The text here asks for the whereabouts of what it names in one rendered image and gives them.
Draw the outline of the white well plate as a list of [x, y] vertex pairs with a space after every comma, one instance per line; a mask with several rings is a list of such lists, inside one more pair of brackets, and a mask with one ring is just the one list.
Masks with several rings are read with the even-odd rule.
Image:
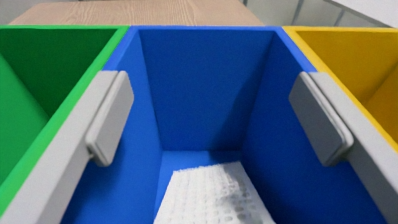
[[174, 174], [154, 224], [276, 224], [240, 163]]

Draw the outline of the blue open-top bin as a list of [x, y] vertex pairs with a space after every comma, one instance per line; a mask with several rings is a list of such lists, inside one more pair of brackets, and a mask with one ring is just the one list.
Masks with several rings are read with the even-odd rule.
[[59, 224], [153, 224], [174, 174], [236, 163], [276, 224], [388, 224], [349, 161], [317, 158], [288, 97], [318, 71], [282, 27], [131, 25], [102, 71], [134, 101]]

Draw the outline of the green returns bin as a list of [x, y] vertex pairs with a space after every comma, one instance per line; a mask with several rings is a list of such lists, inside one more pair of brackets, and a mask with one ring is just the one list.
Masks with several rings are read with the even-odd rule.
[[0, 219], [129, 28], [0, 25]]

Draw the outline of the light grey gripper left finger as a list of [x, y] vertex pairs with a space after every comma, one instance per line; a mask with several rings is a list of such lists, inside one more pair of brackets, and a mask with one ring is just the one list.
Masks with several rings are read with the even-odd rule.
[[0, 224], [59, 224], [87, 161], [111, 164], [133, 101], [125, 71], [99, 71]]

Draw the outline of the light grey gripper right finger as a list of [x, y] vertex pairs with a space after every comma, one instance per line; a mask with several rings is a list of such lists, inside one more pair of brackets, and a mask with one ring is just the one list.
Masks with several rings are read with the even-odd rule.
[[325, 167], [349, 161], [388, 224], [398, 224], [398, 154], [326, 72], [301, 72], [288, 100]]

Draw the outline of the yellow open bin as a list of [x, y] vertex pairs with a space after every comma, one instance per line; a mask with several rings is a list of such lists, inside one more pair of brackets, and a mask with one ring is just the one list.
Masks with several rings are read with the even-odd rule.
[[398, 154], [398, 29], [282, 28]]

